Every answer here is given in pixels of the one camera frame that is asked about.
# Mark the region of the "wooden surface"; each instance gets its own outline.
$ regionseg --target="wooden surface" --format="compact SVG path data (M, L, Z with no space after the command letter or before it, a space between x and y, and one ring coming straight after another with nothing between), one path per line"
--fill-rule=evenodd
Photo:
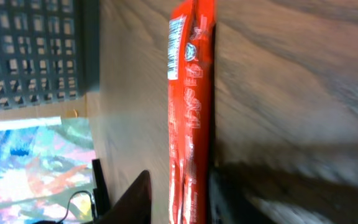
M101 1L101 98L92 103L103 112L91 117L95 149L113 203L142 170L150 171L153 223L168 222L167 36L179 2ZM358 223L358 210L343 209L358 204L358 193L326 187L335 194L323 194L293 181L358 189L358 1L222 0L217 9L220 165L270 170L241 176L272 187L256 190L265 200L259 206L272 201ZM272 193L283 189L280 179L268 181L275 172L292 177L288 190ZM302 201L305 194L315 197ZM344 196L346 203L338 199ZM281 208L267 209L280 221L274 211ZM310 216L289 213L284 223Z

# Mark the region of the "white barcode label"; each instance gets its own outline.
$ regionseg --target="white barcode label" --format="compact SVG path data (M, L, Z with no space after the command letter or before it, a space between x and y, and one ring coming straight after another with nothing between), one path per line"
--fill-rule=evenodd
M169 36L168 36L168 79L178 79L178 61L179 61L179 47L181 33L185 25L185 16L181 16L169 21Z

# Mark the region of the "wooden table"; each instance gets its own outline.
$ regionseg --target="wooden table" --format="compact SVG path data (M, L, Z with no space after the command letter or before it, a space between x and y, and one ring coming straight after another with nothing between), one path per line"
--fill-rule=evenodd
M98 106L107 112L91 119L95 148L112 202L150 171L153 223L168 223L167 39L179 2L101 1ZM340 195L320 194L313 181L358 195L358 1L220 0L218 21L221 165L268 168L268 180L275 172L310 179L278 179L276 191L263 189L263 175L247 181L262 186L266 199L317 209L335 222L357 220L354 200L346 205L356 212L339 209ZM310 203L298 203L301 192Z

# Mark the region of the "black cable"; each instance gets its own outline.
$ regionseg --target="black cable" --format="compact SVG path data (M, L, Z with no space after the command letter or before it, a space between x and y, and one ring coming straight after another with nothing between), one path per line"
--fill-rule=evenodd
M73 195L70 197L70 199L68 199L66 215L61 220L57 221L57 224L62 224L63 221L67 218L68 208L70 207L70 202L73 199L73 197L76 196L77 194L87 194L89 196L89 199L91 200L92 220L94 220L94 218L95 218L95 206L94 206L92 194L87 190L80 190L80 191L77 191L77 192L73 193Z

